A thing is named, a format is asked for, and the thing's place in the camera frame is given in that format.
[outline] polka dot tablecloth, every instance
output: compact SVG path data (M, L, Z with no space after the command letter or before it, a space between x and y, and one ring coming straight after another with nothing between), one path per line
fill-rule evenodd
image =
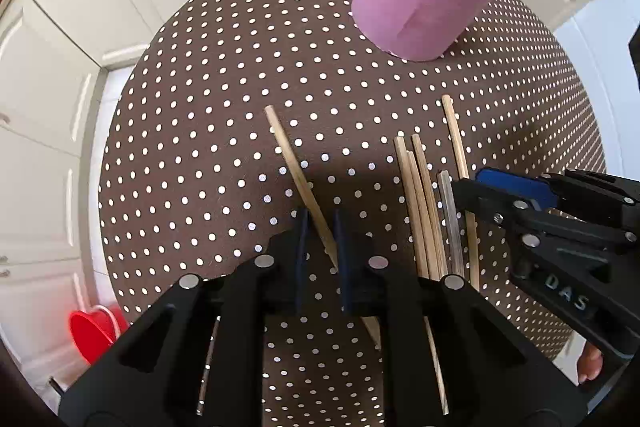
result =
M492 0L425 63L367 41L350 2L188 0L160 28L118 103L100 179L104 252L130 321L180 275L228 274L292 226L302 202L268 104L325 214L341 206L378 253L411 270L393 138L419 132L432 179L443 168L455 176L443 94L454 99L472 173L604 171L582 84L521 1ZM479 223L478 237L482 294L554 356L570 329L510 282L500 229ZM337 275L317 240L308 253L304 316L267 321L264 424L381 423L380 354L362 322L340 311Z

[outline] screw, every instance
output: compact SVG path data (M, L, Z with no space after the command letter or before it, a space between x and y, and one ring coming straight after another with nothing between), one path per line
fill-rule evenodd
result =
M191 288L195 288L200 282L199 277L194 273L188 273L187 275L183 275L180 277L178 284L180 288L184 288L185 290L190 290Z
M460 275L447 275L444 278L444 285L450 290L459 290L465 285L465 280Z
M526 233L522 236L522 242L529 248L535 248L540 246L540 238L532 233Z
M381 255L374 255L369 257L369 266L376 270L382 270L389 266L389 260Z
M268 253L263 253L254 259L254 264L258 268L268 268L273 266L273 263L275 262L276 260Z

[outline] red bucket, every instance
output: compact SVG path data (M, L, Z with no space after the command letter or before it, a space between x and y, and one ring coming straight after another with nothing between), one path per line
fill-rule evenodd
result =
M69 314L71 337L89 363L98 360L126 329L127 321L117 304L97 305L88 313L74 311Z

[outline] white tile floor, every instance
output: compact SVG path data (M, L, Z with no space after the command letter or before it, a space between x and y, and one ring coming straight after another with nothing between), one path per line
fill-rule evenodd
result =
M107 263L102 251L102 237L100 235L100 216L98 214L98 185L100 184L100 169L102 155L109 136L109 127L113 113L118 105L120 93L127 83L133 67L111 71L100 98L100 109L95 124L94 145L91 153L89 169L89 237L91 243L91 258L94 266L95 286L100 304L110 304L116 298L109 280Z

